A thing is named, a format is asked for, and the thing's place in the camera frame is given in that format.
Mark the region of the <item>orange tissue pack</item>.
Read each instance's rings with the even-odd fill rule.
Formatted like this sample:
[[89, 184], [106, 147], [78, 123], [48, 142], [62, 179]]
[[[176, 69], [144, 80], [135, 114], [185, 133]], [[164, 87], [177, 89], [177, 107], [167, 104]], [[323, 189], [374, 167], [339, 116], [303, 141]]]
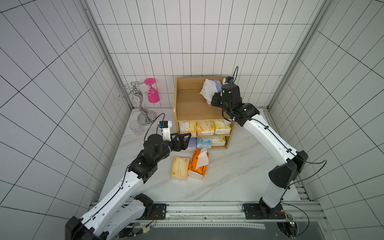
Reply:
[[193, 158], [188, 166], [188, 176], [202, 180], [206, 174], [209, 164], [209, 153], [206, 148], [202, 150], [196, 149]]

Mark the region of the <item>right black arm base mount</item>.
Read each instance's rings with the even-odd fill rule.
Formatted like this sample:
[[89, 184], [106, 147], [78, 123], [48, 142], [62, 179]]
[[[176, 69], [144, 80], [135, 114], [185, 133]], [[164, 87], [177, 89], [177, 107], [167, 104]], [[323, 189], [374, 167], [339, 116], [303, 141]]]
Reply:
[[263, 199], [260, 199], [258, 203], [245, 203], [242, 205], [242, 211], [245, 213], [247, 220], [284, 220], [286, 214], [282, 210], [281, 202], [270, 208]]

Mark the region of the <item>beige tissue pack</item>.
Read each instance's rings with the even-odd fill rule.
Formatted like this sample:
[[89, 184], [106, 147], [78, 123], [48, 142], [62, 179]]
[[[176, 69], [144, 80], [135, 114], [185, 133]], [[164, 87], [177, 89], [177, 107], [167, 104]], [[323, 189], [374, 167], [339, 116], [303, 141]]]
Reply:
[[213, 136], [215, 134], [214, 121], [196, 121], [197, 136]]
[[179, 122], [179, 133], [180, 134], [191, 133], [192, 138], [195, 138], [197, 136], [196, 121]]

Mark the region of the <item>yellow tissue pack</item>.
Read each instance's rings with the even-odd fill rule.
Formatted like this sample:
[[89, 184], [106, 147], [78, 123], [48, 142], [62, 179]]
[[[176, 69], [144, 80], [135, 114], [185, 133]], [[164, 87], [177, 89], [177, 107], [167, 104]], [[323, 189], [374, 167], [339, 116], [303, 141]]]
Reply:
[[174, 157], [173, 166], [171, 170], [171, 179], [178, 181], [186, 181], [188, 178], [188, 168], [190, 158]]

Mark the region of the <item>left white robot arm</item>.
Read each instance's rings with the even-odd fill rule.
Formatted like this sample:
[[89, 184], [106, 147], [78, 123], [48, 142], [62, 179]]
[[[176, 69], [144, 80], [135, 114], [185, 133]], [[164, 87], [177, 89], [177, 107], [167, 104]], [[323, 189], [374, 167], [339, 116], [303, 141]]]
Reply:
[[65, 225], [66, 240], [110, 240], [130, 223], [152, 215], [153, 200], [137, 190], [158, 169], [158, 163], [171, 152], [186, 150], [191, 134], [171, 134], [164, 140], [152, 134], [143, 143], [143, 150], [128, 165], [116, 186], [81, 218], [72, 217]]

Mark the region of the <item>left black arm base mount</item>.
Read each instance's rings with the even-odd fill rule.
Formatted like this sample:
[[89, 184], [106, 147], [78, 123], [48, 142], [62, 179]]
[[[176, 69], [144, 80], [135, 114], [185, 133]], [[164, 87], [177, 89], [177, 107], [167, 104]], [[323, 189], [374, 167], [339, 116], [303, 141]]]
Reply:
[[166, 218], [167, 204], [154, 203], [154, 201], [145, 194], [136, 195], [134, 200], [138, 200], [145, 207], [143, 215], [138, 218], [138, 220], [164, 220]]

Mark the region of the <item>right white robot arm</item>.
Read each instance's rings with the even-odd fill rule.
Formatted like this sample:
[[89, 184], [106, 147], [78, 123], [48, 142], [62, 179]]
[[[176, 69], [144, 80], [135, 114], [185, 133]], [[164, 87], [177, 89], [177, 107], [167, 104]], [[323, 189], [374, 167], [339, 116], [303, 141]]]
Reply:
[[228, 121], [236, 122], [249, 131], [268, 150], [277, 166], [269, 172], [270, 183], [259, 201], [260, 212], [270, 215], [302, 171], [308, 160], [305, 151], [297, 151], [270, 127], [260, 111], [251, 103], [243, 103], [240, 89], [234, 83], [222, 86], [221, 92], [210, 94], [211, 105], [222, 109]]

